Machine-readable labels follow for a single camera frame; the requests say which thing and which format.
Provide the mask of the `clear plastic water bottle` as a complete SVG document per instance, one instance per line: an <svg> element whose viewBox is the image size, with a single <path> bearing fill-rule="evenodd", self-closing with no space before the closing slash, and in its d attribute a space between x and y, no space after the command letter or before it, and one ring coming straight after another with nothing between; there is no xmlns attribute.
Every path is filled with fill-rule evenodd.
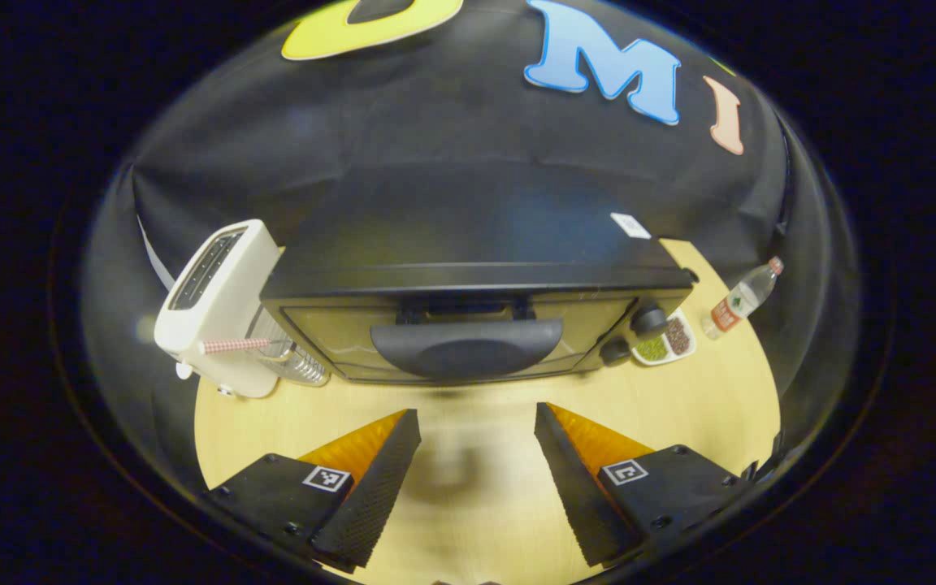
<svg viewBox="0 0 936 585"><path fill-rule="evenodd" d="M714 307L704 315L702 328L710 340L716 340L749 319L757 308L761 307L778 282L784 269L782 259L771 258L766 264L755 267L727 293Z"/></svg>

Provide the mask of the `black electric oven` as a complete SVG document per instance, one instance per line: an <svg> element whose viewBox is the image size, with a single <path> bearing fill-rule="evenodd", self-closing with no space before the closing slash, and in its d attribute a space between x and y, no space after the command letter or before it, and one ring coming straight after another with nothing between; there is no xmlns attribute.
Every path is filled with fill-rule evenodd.
<svg viewBox="0 0 936 585"><path fill-rule="evenodd" d="M261 292L327 371L453 385L593 371L665 332L695 281L624 183L523 163L361 169L279 237Z"/></svg>

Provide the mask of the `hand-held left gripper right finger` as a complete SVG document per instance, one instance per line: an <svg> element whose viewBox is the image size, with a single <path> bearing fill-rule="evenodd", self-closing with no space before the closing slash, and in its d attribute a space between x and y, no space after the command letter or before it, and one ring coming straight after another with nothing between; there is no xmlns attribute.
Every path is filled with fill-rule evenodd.
<svg viewBox="0 0 936 585"><path fill-rule="evenodd" d="M749 488L692 447L650 448L550 402L536 404L535 437L589 566L664 556Z"/></svg>

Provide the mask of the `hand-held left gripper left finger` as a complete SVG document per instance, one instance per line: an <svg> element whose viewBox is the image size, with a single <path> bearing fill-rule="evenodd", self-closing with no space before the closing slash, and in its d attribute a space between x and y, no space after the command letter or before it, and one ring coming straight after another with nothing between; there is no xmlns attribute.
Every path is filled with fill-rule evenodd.
<svg viewBox="0 0 936 585"><path fill-rule="evenodd" d="M300 457L264 454L206 499L283 551L353 573L371 559L420 441L417 410L401 409Z"/></svg>

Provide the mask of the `white divided tray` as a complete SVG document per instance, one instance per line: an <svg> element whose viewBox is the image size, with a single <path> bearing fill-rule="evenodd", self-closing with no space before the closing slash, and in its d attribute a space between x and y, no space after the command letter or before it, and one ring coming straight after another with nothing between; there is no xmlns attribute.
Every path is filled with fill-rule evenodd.
<svg viewBox="0 0 936 585"><path fill-rule="evenodd" d="M660 337L640 341L631 354L644 366L660 366L691 356L697 345L684 311L678 308L666 319L666 330Z"/></svg>

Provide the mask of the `red striped straw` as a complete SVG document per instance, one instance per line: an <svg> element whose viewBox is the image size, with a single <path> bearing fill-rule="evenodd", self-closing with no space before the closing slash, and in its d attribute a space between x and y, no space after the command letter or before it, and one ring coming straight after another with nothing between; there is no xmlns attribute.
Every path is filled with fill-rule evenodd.
<svg viewBox="0 0 936 585"><path fill-rule="evenodd" d="M226 340L202 340L198 342L198 351L203 355L224 354L264 349L273 345L270 338L226 338Z"/></svg>

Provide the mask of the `black backdrop cloth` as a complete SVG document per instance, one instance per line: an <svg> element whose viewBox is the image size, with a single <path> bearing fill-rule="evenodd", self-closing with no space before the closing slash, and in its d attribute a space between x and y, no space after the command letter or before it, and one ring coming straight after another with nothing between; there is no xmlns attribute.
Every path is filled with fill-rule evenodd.
<svg viewBox="0 0 936 585"><path fill-rule="evenodd" d="M846 395L860 330L860 260L843 200L795 121L764 88L688 38L602 0L557 0L682 60L681 122L666 125L525 80L542 18L525 0L467 0L413 36L305 64L281 56L297 23L258 38L189 86L119 156L80 270L81 325L105 414L137 464L196 484L193 386L134 332L180 254L225 219L260 212L295 236L310 212L368 178L434 171L426 204L479 192L475 178L565 171L618 195L658 236L680 236L735 283L774 253L785 282L756 315L785 427L802 452Z"/></svg>

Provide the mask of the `white toaster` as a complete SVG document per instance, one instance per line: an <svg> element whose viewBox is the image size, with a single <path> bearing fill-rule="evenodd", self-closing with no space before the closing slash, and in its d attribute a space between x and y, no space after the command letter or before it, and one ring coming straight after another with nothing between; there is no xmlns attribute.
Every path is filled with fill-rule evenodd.
<svg viewBox="0 0 936 585"><path fill-rule="evenodd" d="M278 375L249 352L203 355L202 340L246 338L260 293L281 249L260 219L224 226L204 240L167 294L154 326L156 345L177 362L237 397L264 397Z"/></svg>

